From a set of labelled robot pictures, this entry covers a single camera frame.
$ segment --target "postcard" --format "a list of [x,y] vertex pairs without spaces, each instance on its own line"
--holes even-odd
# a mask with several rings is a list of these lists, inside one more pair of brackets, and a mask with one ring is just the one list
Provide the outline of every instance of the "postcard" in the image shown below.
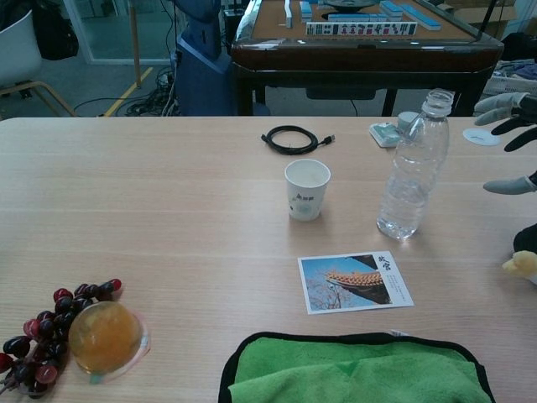
[[413,306],[389,251],[299,258],[309,314]]

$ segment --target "black bag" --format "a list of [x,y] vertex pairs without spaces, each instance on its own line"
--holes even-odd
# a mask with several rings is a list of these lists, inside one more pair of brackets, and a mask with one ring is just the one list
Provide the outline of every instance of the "black bag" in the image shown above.
[[60,6],[49,0],[33,0],[34,31],[44,59],[60,60],[76,56],[78,39],[70,21],[61,16]]
[[50,0],[0,0],[0,30],[15,24],[33,10],[34,32],[41,56],[60,60],[76,56],[78,39],[60,6]]

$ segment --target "yellow toy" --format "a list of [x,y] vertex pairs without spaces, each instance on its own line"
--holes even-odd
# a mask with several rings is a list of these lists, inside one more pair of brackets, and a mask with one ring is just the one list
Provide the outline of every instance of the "yellow toy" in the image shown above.
[[502,265],[511,275],[525,277],[537,284],[537,254],[521,250],[513,254],[513,258]]

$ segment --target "white chair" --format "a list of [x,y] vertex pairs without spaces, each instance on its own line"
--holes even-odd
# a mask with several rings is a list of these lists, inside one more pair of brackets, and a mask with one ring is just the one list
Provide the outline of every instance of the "white chair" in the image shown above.
[[32,81],[41,68],[41,54],[35,39],[32,12],[29,11],[15,24],[0,31],[0,96],[23,90],[32,90],[57,116],[60,114],[43,96],[44,88],[71,116],[75,111],[51,86]]

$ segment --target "wooden pole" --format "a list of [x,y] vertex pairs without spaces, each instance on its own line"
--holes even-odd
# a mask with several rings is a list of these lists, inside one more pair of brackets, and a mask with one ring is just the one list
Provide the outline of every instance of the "wooden pole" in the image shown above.
[[133,42],[134,73],[136,74],[136,86],[142,87],[142,73],[140,71],[140,47],[138,43],[138,22],[136,21],[136,8],[129,1],[128,15],[131,23],[131,39]]

